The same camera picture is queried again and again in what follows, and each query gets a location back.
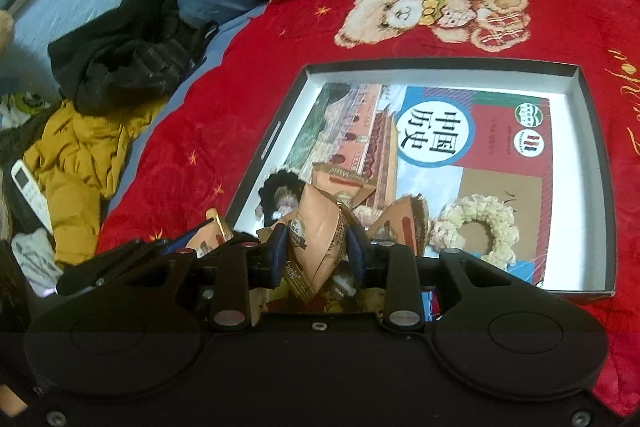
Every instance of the brown plush toy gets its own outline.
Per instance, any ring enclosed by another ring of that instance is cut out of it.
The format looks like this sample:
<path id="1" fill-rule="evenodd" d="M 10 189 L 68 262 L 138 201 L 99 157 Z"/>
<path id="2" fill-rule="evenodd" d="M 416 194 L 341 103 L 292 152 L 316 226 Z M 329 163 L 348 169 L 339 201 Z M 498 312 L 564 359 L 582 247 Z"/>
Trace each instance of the brown plush toy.
<path id="1" fill-rule="evenodd" d="M 13 40 L 14 18 L 9 12 L 0 10 L 0 58 L 4 57 L 4 52 Z"/>

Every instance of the yellow star print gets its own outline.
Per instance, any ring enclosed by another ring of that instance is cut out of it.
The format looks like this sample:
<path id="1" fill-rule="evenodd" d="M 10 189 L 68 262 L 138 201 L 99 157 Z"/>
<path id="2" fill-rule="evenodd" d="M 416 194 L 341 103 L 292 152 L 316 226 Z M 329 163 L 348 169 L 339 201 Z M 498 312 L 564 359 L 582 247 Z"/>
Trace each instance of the yellow star print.
<path id="1" fill-rule="evenodd" d="M 160 229 L 160 232 L 156 232 L 154 235 L 150 235 L 149 241 L 156 241 L 161 238 L 162 238 L 162 229 Z"/>

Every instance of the white circular logo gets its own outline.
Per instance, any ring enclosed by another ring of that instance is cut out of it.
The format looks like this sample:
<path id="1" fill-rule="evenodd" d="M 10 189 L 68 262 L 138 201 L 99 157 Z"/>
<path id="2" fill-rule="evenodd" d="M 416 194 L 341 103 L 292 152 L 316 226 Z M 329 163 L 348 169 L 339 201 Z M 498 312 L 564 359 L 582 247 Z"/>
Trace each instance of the white circular logo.
<path id="1" fill-rule="evenodd" d="M 467 111 L 441 99 L 410 107 L 396 127 L 399 152 L 409 162 L 426 167 L 453 163 L 469 149 L 474 137 Z"/>
<path id="2" fill-rule="evenodd" d="M 513 137 L 513 146 L 523 156 L 535 158 L 545 149 L 545 140 L 538 131 L 523 129 Z"/>
<path id="3" fill-rule="evenodd" d="M 516 121 L 524 127 L 537 127 L 542 123 L 544 115 L 534 103 L 521 103 L 514 111 Z"/>

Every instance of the teddy bear print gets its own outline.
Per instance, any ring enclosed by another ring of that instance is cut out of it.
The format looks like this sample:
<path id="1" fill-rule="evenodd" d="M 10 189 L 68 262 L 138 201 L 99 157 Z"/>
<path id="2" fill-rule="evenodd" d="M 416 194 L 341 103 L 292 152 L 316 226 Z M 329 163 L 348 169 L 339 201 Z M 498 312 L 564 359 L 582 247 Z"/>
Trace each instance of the teddy bear print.
<path id="1" fill-rule="evenodd" d="M 356 0 L 334 38 L 354 47 L 397 37 L 427 26 L 442 42 L 471 42 L 500 52 L 526 41 L 527 0 Z"/>

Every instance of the gripped snack packet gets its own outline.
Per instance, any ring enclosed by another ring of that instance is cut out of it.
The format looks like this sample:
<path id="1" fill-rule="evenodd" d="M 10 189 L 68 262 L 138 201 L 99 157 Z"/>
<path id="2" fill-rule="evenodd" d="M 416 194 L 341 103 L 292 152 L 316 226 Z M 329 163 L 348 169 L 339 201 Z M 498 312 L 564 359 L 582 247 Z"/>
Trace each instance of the gripped snack packet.
<path id="1" fill-rule="evenodd" d="M 346 252 L 346 220 L 338 206 L 306 185 L 295 216 L 289 220 L 292 249 L 285 263 L 289 288 L 309 302 L 331 277 Z"/>
<path id="2" fill-rule="evenodd" d="M 205 256 L 234 237 L 231 227 L 215 208 L 207 210 L 206 217 L 213 219 L 213 221 L 199 229 L 187 243 L 187 248 L 193 248 L 198 257 Z"/>
<path id="3" fill-rule="evenodd" d="M 406 245 L 418 256 L 424 254 L 429 233 L 429 209 L 420 194 L 403 196 L 391 203 L 367 230 L 372 240 Z"/>
<path id="4" fill-rule="evenodd" d="M 332 194 L 350 208 L 360 205 L 376 190 L 375 180 L 369 180 L 331 163 L 314 163 L 311 184 Z"/>

